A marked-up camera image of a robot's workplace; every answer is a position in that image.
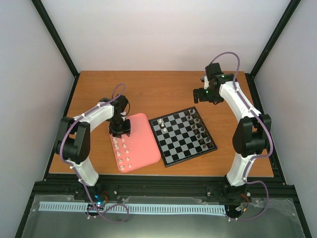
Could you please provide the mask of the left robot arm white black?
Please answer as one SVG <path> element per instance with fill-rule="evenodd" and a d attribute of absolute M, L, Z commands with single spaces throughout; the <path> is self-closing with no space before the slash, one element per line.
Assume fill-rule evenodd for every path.
<path fill-rule="evenodd" d="M 114 138 L 129 136 L 131 122 L 126 118 L 128 99 L 117 95 L 113 99 L 103 98 L 97 105 L 76 117 L 63 117 L 53 145 L 54 153 L 75 171 L 79 182 L 86 185 L 85 193 L 91 199 L 99 199 L 103 187 L 97 183 L 95 171 L 89 154 L 91 150 L 91 132 L 105 121 L 109 122 L 109 133 Z"/>

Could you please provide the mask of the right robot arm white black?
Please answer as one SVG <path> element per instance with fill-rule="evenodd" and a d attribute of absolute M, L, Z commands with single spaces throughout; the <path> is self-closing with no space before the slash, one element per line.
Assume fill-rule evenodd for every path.
<path fill-rule="evenodd" d="M 252 105 L 234 79 L 234 74 L 223 73 L 219 63 L 207 65 L 201 81 L 203 88 L 193 90 L 194 103 L 210 102 L 216 105 L 225 101 L 237 119 L 232 138 L 236 154 L 226 179 L 230 186 L 242 186 L 256 157 L 264 149 L 272 148 L 272 140 L 268 138 L 271 118 Z"/>

